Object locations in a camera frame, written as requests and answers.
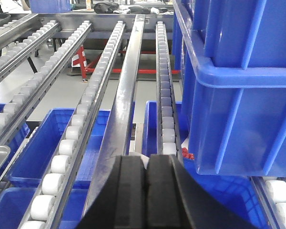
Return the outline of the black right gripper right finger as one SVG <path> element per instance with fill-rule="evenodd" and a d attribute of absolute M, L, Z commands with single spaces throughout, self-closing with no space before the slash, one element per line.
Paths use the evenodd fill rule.
<path fill-rule="evenodd" d="M 149 229 L 253 229 L 205 191 L 176 156 L 152 155 L 147 166 Z"/>

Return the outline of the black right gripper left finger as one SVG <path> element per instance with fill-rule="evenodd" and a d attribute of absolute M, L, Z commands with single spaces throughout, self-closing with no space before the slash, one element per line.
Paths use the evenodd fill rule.
<path fill-rule="evenodd" d="M 108 180 L 78 229 L 143 229 L 145 168 L 140 156 L 117 156 Z"/>

